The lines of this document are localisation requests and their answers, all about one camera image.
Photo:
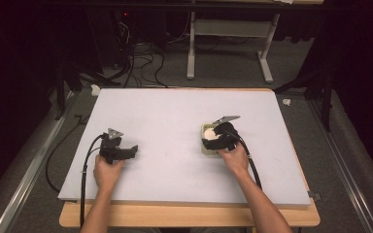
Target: white board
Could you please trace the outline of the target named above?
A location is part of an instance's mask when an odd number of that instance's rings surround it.
[[[201,152],[201,125],[223,116],[241,117],[231,122],[245,140],[271,201],[280,206],[310,205],[275,93],[270,90],[102,89],[58,198],[80,199],[89,146],[113,128],[124,134],[122,148],[139,147],[136,157],[122,169],[114,200],[246,203],[222,159]],[[98,152],[88,161],[86,199],[94,199],[97,192],[92,171]]]

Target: wrist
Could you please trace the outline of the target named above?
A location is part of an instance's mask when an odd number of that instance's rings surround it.
[[[98,189],[98,195],[103,197],[111,197],[113,192],[114,188],[109,186],[101,186]]]
[[[235,178],[238,181],[242,180],[242,179],[244,179],[244,178],[246,178],[246,177],[248,177],[250,175],[250,173],[248,172],[248,170],[245,170],[245,169],[234,170],[233,174],[234,174]]]

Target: black controller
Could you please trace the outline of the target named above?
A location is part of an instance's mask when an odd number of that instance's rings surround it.
[[[102,139],[99,154],[105,157],[109,164],[112,164],[114,160],[125,160],[135,157],[138,146],[134,146],[131,149],[121,149],[119,147],[121,141],[121,137],[111,139],[107,134],[105,134],[105,137]]]
[[[202,139],[202,143],[207,150],[234,150],[235,144],[239,142],[238,131],[230,122],[217,125],[214,133],[220,135],[215,140]]]

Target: person's right hand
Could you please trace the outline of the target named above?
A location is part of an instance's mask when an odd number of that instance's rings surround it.
[[[223,161],[225,162],[228,169],[237,176],[242,172],[248,173],[248,157],[245,152],[244,147],[240,142],[236,145],[234,150],[218,150],[220,156],[222,156]]]
[[[121,160],[115,164],[109,164],[104,157],[96,155],[93,176],[100,190],[112,191],[114,189],[124,163],[125,160]]]

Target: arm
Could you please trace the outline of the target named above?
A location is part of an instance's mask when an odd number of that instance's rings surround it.
[[[238,143],[235,150],[219,150],[219,154],[247,199],[257,232],[292,232],[283,215],[248,173],[249,161],[243,146]]]
[[[84,226],[81,229],[82,233],[107,232],[111,196],[124,162],[124,160],[121,160],[114,165],[110,165],[104,157],[96,155],[93,176],[99,189],[92,208],[86,216]]]

